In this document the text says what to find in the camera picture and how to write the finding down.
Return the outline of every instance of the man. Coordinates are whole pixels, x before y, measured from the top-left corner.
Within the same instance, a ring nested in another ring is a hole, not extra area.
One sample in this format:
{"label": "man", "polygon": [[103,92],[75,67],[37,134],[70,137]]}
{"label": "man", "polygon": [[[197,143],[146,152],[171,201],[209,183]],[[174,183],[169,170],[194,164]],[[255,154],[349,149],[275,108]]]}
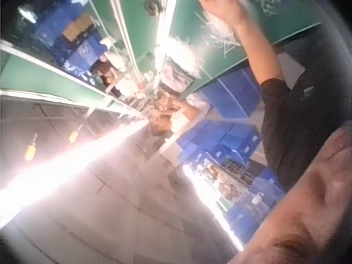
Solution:
{"label": "man", "polygon": [[351,131],[342,128],[329,138],[344,119],[336,91],[324,86],[290,91],[272,45],[238,0],[200,3],[233,28],[247,53],[262,86],[266,157],[280,183],[291,189],[233,263],[315,263],[352,192]]}

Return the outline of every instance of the hand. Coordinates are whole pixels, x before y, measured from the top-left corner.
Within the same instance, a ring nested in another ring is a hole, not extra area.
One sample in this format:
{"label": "hand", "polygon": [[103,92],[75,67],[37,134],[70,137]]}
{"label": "hand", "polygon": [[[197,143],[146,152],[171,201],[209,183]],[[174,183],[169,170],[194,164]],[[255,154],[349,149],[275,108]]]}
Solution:
{"label": "hand", "polygon": [[236,26],[247,17],[247,11],[239,0],[199,0],[199,2],[206,12],[225,21],[229,26]]}
{"label": "hand", "polygon": [[163,94],[163,96],[160,98],[158,104],[161,107],[167,107],[169,105],[169,100],[170,100],[170,96],[168,96],[167,94]]}

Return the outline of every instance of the cardboard box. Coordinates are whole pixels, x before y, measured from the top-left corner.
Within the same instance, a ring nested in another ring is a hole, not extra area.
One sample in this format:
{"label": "cardboard box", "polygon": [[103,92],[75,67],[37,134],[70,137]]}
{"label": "cardboard box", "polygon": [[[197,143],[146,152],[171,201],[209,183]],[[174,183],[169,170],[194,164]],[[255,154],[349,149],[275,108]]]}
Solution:
{"label": "cardboard box", "polygon": [[93,24],[90,16],[84,13],[71,24],[69,24],[62,34],[71,42],[73,42],[79,34],[86,31]]}

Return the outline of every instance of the dark t-shirt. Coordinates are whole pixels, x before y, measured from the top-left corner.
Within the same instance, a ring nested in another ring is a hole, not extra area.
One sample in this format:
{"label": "dark t-shirt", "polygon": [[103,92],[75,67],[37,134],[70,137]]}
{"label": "dark t-shirt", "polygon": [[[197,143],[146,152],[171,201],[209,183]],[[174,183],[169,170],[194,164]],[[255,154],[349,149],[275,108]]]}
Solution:
{"label": "dark t-shirt", "polygon": [[281,80],[262,84],[263,146],[286,190],[294,186],[328,137],[344,120],[336,89],[315,87],[303,76],[292,91]]}

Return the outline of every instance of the raised arm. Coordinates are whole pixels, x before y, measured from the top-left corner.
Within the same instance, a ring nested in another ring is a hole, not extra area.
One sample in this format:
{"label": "raised arm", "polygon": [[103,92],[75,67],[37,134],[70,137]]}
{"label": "raised arm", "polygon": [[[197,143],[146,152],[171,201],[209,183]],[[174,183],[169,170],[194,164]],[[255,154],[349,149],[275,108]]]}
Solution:
{"label": "raised arm", "polygon": [[284,80],[273,46],[239,0],[199,1],[205,11],[222,19],[234,29],[259,84],[269,79]]}

